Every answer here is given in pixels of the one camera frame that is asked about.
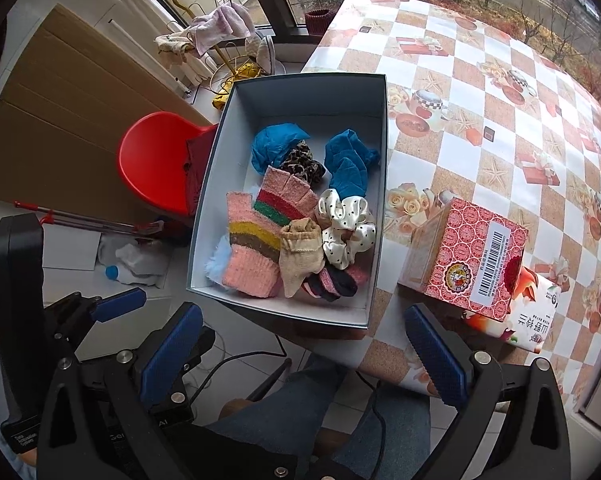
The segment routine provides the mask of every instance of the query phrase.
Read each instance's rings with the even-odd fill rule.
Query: red plastic stool
[[[187,218],[183,169],[187,161],[186,141],[217,126],[196,126],[171,112],[155,112],[143,117],[120,141],[120,177],[154,208],[170,216]]]

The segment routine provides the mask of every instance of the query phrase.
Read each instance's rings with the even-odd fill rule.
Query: metal bolt
[[[186,399],[186,397],[184,396],[184,394],[181,394],[180,392],[176,392],[176,393],[172,394],[172,402],[175,402],[176,404],[180,404],[181,402],[184,402],[184,399]]]
[[[120,352],[118,352],[116,354],[116,360],[120,363],[120,364],[125,364],[128,363],[132,360],[134,354],[132,353],[131,350],[121,350]]]
[[[488,365],[491,362],[491,356],[482,350],[474,354],[474,359],[482,365]]]
[[[547,361],[544,357],[539,357],[538,359],[536,359],[535,363],[536,363],[536,366],[544,372],[549,370],[549,368],[551,367],[551,364],[549,364],[549,361]]]
[[[67,370],[71,366],[71,359],[68,357],[63,357],[60,361],[58,361],[58,368],[61,370]]]

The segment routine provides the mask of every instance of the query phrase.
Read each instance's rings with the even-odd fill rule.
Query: white car
[[[584,10],[586,10],[594,20],[597,22],[600,21],[600,15],[598,14],[596,7],[593,6],[593,3],[591,3],[589,0],[578,0],[578,3],[584,7]]]

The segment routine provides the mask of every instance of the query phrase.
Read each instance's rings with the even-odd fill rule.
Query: table
[[[433,196],[454,192],[529,229],[523,264],[561,285],[540,355],[551,361],[565,410],[573,410],[601,348],[601,106],[529,46],[417,0],[344,0],[303,72],[384,73],[389,111],[383,245],[369,331],[360,340],[307,346],[435,393],[403,329],[402,307],[419,298],[396,287],[414,228],[399,205],[415,190],[427,215]],[[459,312],[435,306],[469,346],[487,346],[500,362],[529,364],[538,356],[473,333]]]

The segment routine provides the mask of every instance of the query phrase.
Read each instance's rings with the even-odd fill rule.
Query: open storage box
[[[200,192],[189,260],[188,290],[230,305],[312,322],[367,328],[373,304],[385,210],[387,158],[387,85],[382,74],[305,73],[270,76],[236,83],[225,106]],[[369,281],[352,298],[333,303],[299,290],[293,298],[282,291],[274,298],[253,298],[225,290],[205,275],[205,263],[228,230],[227,193],[250,192],[263,177],[251,165],[251,145],[265,126],[295,123],[311,137],[306,142],[314,159],[325,160],[325,144],[348,128],[368,148],[380,152],[369,169],[366,198],[376,218],[374,249],[359,253],[356,264],[369,272]],[[316,195],[327,189],[327,171]]]

